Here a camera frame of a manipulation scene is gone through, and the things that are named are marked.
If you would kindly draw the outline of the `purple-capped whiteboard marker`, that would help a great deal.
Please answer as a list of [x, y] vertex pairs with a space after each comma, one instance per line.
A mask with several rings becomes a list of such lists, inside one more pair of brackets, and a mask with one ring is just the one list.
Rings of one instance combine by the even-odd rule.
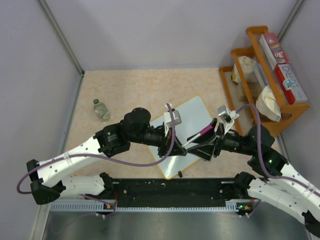
[[207, 125], [205, 128], [203, 128], [200, 132], [196, 133], [194, 136], [191, 136], [187, 139], [187, 141], [182, 145], [182, 147], [186, 147], [189, 144], [191, 144], [193, 141], [198, 139], [199, 137], [203, 136], [206, 134], [208, 131], [212, 130], [213, 126], [212, 125]]

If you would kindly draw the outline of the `yellow-framed whiteboard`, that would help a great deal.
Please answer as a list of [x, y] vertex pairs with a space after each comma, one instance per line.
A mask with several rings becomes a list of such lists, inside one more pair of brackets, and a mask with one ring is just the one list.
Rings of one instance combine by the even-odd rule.
[[[182, 119], [182, 123], [175, 127], [175, 134], [183, 144], [187, 141], [188, 137], [205, 128], [213, 119], [205, 102], [199, 95], [176, 106], [175, 109], [178, 110]], [[160, 168], [164, 178], [170, 180], [199, 159], [199, 157], [192, 154], [169, 156], [157, 166]]]

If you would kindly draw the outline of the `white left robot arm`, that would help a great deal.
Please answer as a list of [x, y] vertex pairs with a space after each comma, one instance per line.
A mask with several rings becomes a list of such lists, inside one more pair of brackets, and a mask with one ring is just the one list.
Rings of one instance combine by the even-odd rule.
[[138, 167], [158, 165], [170, 156], [185, 156], [186, 149], [176, 136], [175, 127], [181, 124], [178, 110], [163, 114], [160, 126], [150, 125], [151, 114], [142, 107], [127, 113], [119, 123], [111, 124], [96, 132], [81, 145], [51, 160], [27, 162], [30, 173], [31, 194], [38, 205], [44, 205], [59, 197], [73, 195], [100, 195], [109, 198], [114, 191], [112, 179], [105, 172], [95, 176], [72, 174], [99, 160], [117, 162], [114, 156], [127, 152], [131, 143], [157, 147], [160, 160], [139, 163]]

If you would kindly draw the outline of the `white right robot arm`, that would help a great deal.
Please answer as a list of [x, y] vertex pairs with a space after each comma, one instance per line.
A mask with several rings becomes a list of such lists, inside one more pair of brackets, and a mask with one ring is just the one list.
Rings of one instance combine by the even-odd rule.
[[205, 160], [220, 155], [221, 151], [248, 155], [247, 164], [265, 179], [246, 172], [235, 177], [233, 192], [239, 198], [249, 196], [262, 200], [288, 213], [314, 236], [320, 236], [320, 190], [303, 177], [289, 161], [272, 148], [275, 139], [258, 124], [246, 135], [231, 129], [231, 122], [210, 125], [187, 139], [189, 154]]

